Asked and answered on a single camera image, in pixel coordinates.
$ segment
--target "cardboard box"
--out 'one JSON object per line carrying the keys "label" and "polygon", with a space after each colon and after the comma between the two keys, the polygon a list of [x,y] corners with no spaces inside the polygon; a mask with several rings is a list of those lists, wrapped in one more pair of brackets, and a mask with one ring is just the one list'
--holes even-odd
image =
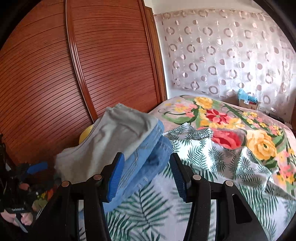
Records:
{"label": "cardboard box", "polygon": [[254,102],[251,102],[248,100],[240,99],[239,100],[239,107],[243,107],[243,108],[247,108],[247,109],[251,109],[251,110],[257,110],[258,103],[254,103]]}

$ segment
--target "human hand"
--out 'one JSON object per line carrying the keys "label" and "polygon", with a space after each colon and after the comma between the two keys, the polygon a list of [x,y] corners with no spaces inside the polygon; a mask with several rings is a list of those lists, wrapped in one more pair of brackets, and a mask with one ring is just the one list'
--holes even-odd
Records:
{"label": "human hand", "polygon": [[[8,213],[6,210],[1,213],[1,216],[10,223],[13,223],[15,226],[19,226],[18,223],[15,221],[16,214],[15,213]],[[31,225],[33,222],[33,215],[32,213],[21,213],[21,222],[28,226]]]}

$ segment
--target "metal rivet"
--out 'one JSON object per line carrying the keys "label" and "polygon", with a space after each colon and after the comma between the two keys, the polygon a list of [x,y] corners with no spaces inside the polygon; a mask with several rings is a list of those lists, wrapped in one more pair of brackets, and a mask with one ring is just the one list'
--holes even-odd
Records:
{"label": "metal rivet", "polygon": [[229,186],[229,187],[232,187],[232,186],[233,186],[233,182],[232,182],[232,181],[229,181],[229,180],[227,180],[227,181],[225,182],[225,184],[226,184],[227,186]]}
{"label": "metal rivet", "polygon": [[202,177],[198,174],[193,175],[193,179],[199,181]]}
{"label": "metal rivet", "polygon": [[95,174],[95,175],[94,175],[94,179],[95,179],[96,181],[101,180],[101,179],[102,179],[102,175],[100,175],[100,174]]}
{"label": "metal rivet", "polygon": [[69,183],[68,181],[63,181],[63,182],[62,182],[62,187],[65,188],[65,187],[69,186],[69,184],[70,184],[70,183]]}

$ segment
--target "wooden door frame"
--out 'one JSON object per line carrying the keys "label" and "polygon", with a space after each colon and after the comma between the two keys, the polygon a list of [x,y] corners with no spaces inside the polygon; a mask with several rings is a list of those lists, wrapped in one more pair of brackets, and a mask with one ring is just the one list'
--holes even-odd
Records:
{"label": "wooden door frame", "polygon": [[143,0],[138,0],[140,10],[143,9],[142,18],[144,22],[146,37],[148,41],[152,70],[155,76],[155,90],[157,93],[157,100],[160,103],[168,99],[165,85],[165,74],[163,68],[163,60],[160,51],[160,44],[156,25],[154,21],[154,15],[152,8],[146,7]]}

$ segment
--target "pile of clothes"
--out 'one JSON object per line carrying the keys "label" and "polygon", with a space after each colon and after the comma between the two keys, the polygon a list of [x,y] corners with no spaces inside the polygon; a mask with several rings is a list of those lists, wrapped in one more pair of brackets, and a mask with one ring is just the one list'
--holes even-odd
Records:
{"label": "pile of clothes", "polygon": [[156,117],[117,104],[107,108],[88,137],[77,147],[57,155],[55,168],[62,180],[84,182],[112,163],[117,152],[125,157],[125,166],[116,197],[104,203],[105,212],[147,185],[167,165],[173,151],[162,135],[164,126]]}

